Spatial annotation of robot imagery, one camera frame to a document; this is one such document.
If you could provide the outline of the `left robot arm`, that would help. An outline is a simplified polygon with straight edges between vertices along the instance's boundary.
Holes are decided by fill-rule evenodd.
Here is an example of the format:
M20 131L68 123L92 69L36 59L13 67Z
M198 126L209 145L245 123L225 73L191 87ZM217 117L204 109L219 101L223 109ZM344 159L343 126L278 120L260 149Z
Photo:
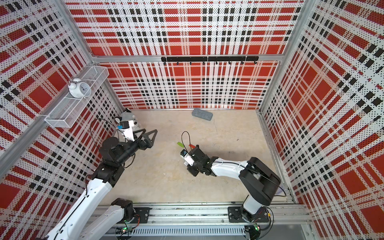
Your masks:
M103 161L99 164L84 192L59 223L44 236L45 240L99 240L115 224L138 216L133 202L118 198L92 224L88 220L125 171L125 162L139 150L153 147L157 130L139 130L140 136L125 142L111 137L99 149Z

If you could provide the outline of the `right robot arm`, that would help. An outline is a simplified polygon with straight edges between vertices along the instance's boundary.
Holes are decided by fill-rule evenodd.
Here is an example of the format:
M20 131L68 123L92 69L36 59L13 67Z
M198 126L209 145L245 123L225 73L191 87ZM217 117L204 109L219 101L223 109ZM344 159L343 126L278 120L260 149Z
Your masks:
M248 161L228 161L219 157L208 157L196 146L181 151L188 172L196 177L199 173L213 177L228 177L241 181L248 196L233 216L239 220L254 223L266 210L281 185L280 177L258 158Z

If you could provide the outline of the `husky plush toy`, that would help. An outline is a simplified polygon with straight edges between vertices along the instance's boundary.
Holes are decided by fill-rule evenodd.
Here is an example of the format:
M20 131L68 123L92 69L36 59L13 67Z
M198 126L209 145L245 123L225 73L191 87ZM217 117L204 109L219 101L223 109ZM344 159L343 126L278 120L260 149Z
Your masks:
M115 117L115 122L118 123L123 129L133 128L138 126L138 120L134 113L126 108L118 117Z

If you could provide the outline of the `grey rectangular box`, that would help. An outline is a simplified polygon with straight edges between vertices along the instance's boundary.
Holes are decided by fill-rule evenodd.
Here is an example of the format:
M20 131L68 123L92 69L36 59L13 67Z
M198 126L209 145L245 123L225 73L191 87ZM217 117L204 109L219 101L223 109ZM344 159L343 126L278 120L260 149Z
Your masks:
M194 109L192 111L192 116L206 121L211 121L213 114L202 109Z

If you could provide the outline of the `white alarm clock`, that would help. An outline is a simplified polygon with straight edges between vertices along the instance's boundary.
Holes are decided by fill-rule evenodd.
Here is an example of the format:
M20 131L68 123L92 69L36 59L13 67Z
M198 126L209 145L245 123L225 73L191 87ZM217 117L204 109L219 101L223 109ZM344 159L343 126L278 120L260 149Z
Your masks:
M76 99L87 98L91 95L91 87L80 78L75 78L68 85L70 94Z

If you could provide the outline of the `lavender tray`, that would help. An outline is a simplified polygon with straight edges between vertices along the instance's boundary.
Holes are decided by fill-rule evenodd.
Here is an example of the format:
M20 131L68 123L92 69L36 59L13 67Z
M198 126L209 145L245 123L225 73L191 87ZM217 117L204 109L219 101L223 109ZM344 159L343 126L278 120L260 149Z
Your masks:
M287 194L286 194L285 190L282 187L279 186L275 196L286 197Z

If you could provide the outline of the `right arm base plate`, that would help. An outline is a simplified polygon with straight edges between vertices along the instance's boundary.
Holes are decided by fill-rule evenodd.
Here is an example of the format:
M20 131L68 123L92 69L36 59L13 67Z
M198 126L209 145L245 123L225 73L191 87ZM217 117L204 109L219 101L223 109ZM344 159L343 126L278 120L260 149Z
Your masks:
M228 207L230 223L268 223L269 214L266 207L261 207L255 214L247 212L243 207Z

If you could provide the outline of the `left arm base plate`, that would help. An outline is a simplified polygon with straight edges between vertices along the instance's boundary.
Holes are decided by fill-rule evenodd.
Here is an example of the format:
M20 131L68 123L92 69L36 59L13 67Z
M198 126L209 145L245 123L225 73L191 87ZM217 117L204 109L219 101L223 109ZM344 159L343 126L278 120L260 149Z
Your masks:
M151 208L133 208L133 210L118 222L118 224L146 224L149 219Z

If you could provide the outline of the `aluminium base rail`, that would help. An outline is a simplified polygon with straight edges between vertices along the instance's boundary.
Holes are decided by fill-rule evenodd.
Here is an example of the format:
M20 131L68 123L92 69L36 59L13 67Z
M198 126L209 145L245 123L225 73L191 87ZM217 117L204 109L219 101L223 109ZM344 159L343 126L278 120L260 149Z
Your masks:
M240 208L239 202L227 203L165 203L134 204L136 212L143 208L148 213L141 214L140 227L149 226L202 226L202 225L249 225L240 213L231 213L229 208ZM312 222L307 207L286 202L273 202L269 214L262 212L257 223L268 224L268 218L275 225L305 225Z

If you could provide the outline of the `black hook rail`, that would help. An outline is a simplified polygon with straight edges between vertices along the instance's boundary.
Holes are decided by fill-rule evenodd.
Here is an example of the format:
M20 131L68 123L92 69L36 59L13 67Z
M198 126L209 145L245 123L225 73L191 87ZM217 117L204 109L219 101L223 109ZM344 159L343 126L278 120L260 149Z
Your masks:
M259 56L204 56L204 57L161 57L163 63L181 63L181 62L257 62Z

